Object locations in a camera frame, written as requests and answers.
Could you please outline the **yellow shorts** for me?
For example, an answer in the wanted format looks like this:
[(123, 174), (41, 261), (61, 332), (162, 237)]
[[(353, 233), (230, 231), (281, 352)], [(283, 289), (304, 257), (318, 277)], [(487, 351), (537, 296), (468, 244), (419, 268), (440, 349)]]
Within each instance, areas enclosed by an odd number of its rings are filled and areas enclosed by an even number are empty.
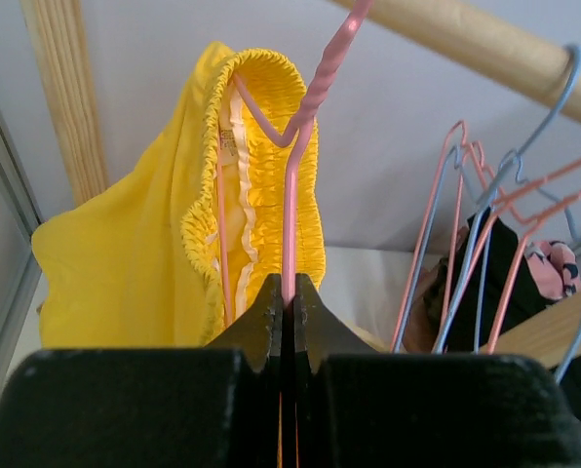
[(135, 168), (35, 231), (45, 347), (204, 345), (280, 272), (290, 153), (258, 127), (233, 76), (277, 128), (305, 92), (284, 55), (211, 43)]

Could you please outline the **olive green shorts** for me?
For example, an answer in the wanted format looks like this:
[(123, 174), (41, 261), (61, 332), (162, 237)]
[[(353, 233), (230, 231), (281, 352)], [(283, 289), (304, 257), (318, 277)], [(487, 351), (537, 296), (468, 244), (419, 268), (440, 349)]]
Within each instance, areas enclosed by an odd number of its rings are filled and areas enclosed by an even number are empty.
[(448, 258), (441, 258), (430, 270), (421, 275), (420, 305), (430, 328), (438, 332), (446, 290)]

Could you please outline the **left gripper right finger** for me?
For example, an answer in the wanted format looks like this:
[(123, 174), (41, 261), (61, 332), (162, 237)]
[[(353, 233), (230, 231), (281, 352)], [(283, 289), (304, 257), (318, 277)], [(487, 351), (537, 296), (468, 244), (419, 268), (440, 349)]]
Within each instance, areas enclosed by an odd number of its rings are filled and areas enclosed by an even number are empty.
[(380, 353), (296, 280), (298, 467), (581, 467), (567, 402), (514, 355)]

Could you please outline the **black shorts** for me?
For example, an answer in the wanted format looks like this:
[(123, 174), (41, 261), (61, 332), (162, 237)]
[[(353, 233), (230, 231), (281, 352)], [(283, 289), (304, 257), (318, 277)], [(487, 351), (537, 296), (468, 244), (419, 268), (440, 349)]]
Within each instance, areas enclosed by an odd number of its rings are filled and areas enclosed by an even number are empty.
[[(480, 345), (485, 345), (488, 342), (504, 284), (519, 245), (516, 232), (501, 220), (494, 222), (490, 233), (491, 247), (483, 294)], [(479, 261), (471, 275), (450, 328), (446, 340), (446, 347), (449, 351), (466, 352), (474, 349), (477, 294), (480, 288), (481, 270), (482, 262)], [(513, 329), (557, 302), (540, 295), (523, 254), (501, 331), (507, 332)], [(581, 356), (575, 357), (569, 365), (561, 381), (561, 388), (573, 413), (581, 421)]]

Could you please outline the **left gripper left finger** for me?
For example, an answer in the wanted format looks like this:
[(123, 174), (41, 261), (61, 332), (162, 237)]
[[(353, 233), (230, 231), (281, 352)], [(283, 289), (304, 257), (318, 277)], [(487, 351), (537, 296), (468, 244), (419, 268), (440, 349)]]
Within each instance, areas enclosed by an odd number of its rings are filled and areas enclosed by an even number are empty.
[(0, 398), (0, 467), (274, 467), (281, 280), (199, 348), (40, 350)]

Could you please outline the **blue wire hanger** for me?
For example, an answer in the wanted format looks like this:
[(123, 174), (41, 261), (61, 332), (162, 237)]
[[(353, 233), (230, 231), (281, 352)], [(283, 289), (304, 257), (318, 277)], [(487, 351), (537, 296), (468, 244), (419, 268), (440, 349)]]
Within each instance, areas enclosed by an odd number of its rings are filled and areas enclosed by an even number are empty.
[[(552, 143), (559, 143), (559, 138), (558, 137), (550, 138), (550, 137), (542, 136), (544, 132), (548, 131), (548, 128), (552, 125), (553, 121), (555, 121), (558, 118), (560, 110), (563, 110), (564, 106), (567, 103), (568, 98), (570, 98), (571, 95), (573, 94), (573, 92), (576, 88), (577, 81), (581, 75), (581, 48), (580, 48), (580, 46), (578, 46), (576, 44), (567, 44), (564, 46), (564, 49), (568, 52), (568, 63), (566, 66), (567, 78), (566, 78), (565, 84), (563, 86), (562, 92), (560, 93), (560, 97), (557, 98), (555, 105), (551, 108), (551, 110), (548, 112), (546, 117), (544, 117), (544, 119), (540, 122), (538, 127), (531, 133), (531, 135), (528, 137), (528, 139), (521, 146), (512, 148), (511, 150), (508, 151), (508, 152), (510, 152), (512, 150), (517, 150), (518, 154), (521, 156), (521, 160), (519, 161), (519, 163), (513, 167), (513, 168), (515, 168), (514, 169), (514, 171), (515, 171), (514, 172), (515, 185), (517, 185), (518, 187), (524, 187), (525, 185), (529, 185), (532, 183), (532, 179), (529, 179), (523, 175), (524, 158), (525, 158), (527, 151), (530, 150), (530, 147), (533, 144), (535, 144), (535, 142), (539, 138), (542, 138), (542, 143), (543, 143), (542, 147), (543, 147), (544, 151), (543, 152), (538, 151), (539, 154), (537, 154), (537, 153), (534, 154), (534, 156), (543, 156), (542, 160), (540, 160), (541, 162), (538, 161), (538, 162), (532, 163), (535, 166), (535, 171), (536, 171), (535, 175), (541, 176), (542, 169), (548, 169), (548, 164), (550, 164), (547, 161), (548, 154), (550, 154), (551, 156), (555, 156), (554, 158), (551, 157), (551, 159), (549, 160), (551, 163), (553, 163), (553, 162), (559, 163), (560, 149), (564, 150), (564, 152), (562, 153), (562, 159), (564, 160), (564, 162), (567, 162), (567, 152), (566, 152), (567, 151), (567, 143), (562, 143), (559, 146), (554, 145), (554, 149), (552, 149), (550, 143), (551, 142)], [(507, 153), (501, 159), (500, 165), (504, 161)], [(490, 206), (490, 208), (491, 208), (491, 211), (486, 211), (484, 214), (498, 215), (497, 208), (493, 208), (492, 205)], [(574, 247), (571, 249), (573, 250), (573, 252), (576, 256), (576, 259), (578, 259), (577, 253), (576, 253), (576, 247), (577, 247), (576, 244), (581, 242), (581, 235), (578, 232), (575, 216), (573, 215), (569, 205), (565, 205), (564, 208), (562, 208), (562, 212), (563, 212), (563, 216), (565, 218), (568, 232), (570, 234), (570, 238), (574, 243)], [(481, 349), (480, 348), (480, 337), (481, 337), (482, 308), (483, 308), (483, 304), (484, 304), (483, 294), (484, 294), (485, 281), (486, 281), (486, 269), (487, 269), (487, 264), (488, 264), (488, 259), (489, 259), (489, 250), (491, 247), (491, 233), (488, 233), (487, 238), (483, 241), (485, 241), (485, 245), (484, 245), (484, 248), (482, 249), (481, 281), (480, 281), (480, 288), (479, 288), (479, 291), (477, 294), (476, 322), (475, 322), (475, 328), (474, 328), (475, 335), (474, 335), (473, 344), (474, 344), (474, 352), (475, 353), (478, 353)], [(578, 269), (579, 269), (580, 276), (581, 276), (581, 266), (578, 266)], [(450, 299), (445, 299), (445, 300), (446, 300), (446, 306), (445, 306), (446, 307), (445, 315), (446, 315), (446, 312), (448, 309), (448, 303), (450, 302)], [(577, 347), (578, 347), (578, 345), (581, 344), (581, 304), (579, 305), (579, 308), (577, 308), (577, 312), (580, 313), (577, 331), (575, 332), (574, 337), (572, 337), (572, 340), (569, 343), (567, 350), (561, 356), (562, 360), (556, 366), (551, 365), (551, 367), (555, 367), (554, 377), (555, 377), (555, 381), (557, 382), (557, 384), (559, 384), (563, 380), (569, 365), (571, 364), (571, 362), (573, 361), (573, 359), (577, 355)]]
[(489, 184), (485, 186), (484, 192), (476, 198), (476, 206), (478, 210), (475, 213), (473, 225), (469, 231), (468, 243), (462, 261), (460, 275), (458, 277), (455, 290), (451, 295), (450, 302), (448, 303), (445, 320), (441, 324), (436, 343), (432, 350), (433, 354), (443, 354), (445, 351), (445, 344), (450, 328), (455, 319), (461, 298), (465, 293), (468, 282), (470, 280), (470, 274), (474, 272), (476, 263), (479, 258), (478, 249), (482, 250), (484, 248), (485, 241), (481, 239), (481, 235), (479, 234), (483, 215), (486, 211), (491, 211), (490, 206), (497, 197), (498, 190), (503, 178), (515, 165), (519, 163), (520, 160), (521, 156), (518, 154), (517, 150), (508, 152), (504, 161), (499, 167), (497, 175)]

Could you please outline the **pink patterned shorts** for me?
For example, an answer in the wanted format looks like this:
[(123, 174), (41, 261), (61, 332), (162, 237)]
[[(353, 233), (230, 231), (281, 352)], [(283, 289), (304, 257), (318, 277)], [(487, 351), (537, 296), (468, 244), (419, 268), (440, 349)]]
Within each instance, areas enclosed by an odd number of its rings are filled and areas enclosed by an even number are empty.
[(573, 250), (561, 241), (530, 243), (524, 253), (541, 296), (557, 302), (581, 292), (581, 276)]

